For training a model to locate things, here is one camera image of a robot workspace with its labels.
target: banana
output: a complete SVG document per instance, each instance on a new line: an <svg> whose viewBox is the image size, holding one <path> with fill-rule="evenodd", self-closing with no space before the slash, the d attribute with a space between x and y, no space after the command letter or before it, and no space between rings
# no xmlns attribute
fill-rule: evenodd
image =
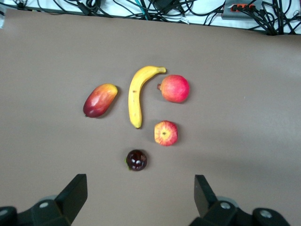
<svg viewBox="0 0 301 226"><path fill-rule="evenodd" d="M142 113L140 106L140 92L144 83L158 73L165 73L166 68L156 66L145 66L133 76L128 92L128 113L132 125L139 129L142 124Z"/></svg>

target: gray table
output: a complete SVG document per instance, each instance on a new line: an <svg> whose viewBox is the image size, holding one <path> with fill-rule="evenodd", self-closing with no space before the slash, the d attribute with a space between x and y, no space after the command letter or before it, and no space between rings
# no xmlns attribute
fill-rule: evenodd
<svg viewBox="0 0 301 226"><path fill-rule="evenodd" d="M301 38L126 19L12 10L0 30L0 206L23 211L86 173L88 199L75 226L185 226L197 215L195 174L250 213L301 212ZM134 73L162 65L191 84L183 104L142 92L143 126L129 122ZM82 106L103 83L118 86L108 114ZM153 140L161 120L179 141ZM141 172L123 162L149 156Z"/></svg>

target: power strip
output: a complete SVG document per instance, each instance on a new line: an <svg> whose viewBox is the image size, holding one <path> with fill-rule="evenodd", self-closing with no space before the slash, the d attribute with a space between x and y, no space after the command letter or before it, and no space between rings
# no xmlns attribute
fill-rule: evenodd
<svg viewBox="0 0 301 226"><path fill-rule="evenodd" d="M240 12L238 8L244 8L246 5L248 5L251 2L251 0L226 0L225 6L224 6L224 12L222 14L222 19L224 20L253 20L250 16L247 14ZM260 10L262 8L261 6L262 0L257 0L251 5L249 5L250 10L253 8L256 8L257 10Z"/></svg>

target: red apple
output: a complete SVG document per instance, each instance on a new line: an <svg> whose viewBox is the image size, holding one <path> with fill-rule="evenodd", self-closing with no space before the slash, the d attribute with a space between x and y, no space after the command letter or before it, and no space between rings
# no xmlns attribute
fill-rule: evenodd
<svg viewBox="0 0 301 226"><path fill-rule="evenodd" d="M155 125L155 141L163 146L173 145L178 140L177 125L171 121L162 121Z"/></svg>

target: wire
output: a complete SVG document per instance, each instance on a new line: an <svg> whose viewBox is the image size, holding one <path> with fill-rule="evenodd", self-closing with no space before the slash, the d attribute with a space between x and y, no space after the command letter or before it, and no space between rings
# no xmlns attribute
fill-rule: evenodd
<svg viewBox="0 0 301 226"><path fill-rule="evenodd" d="M220 10L224 5L225 5L225 3L223 3L221 6L217 7L216 9L212 10L211 12L209 12L209 13L204 13L204 14L195 13L194 11L192 11L191 8L189 8L188 5L187 5L187 7L189 8L189 11L190 11L193 15L195 15L195 16L207 16L207 15L210 15L210 14L216 12L217 10Z"/></svg>

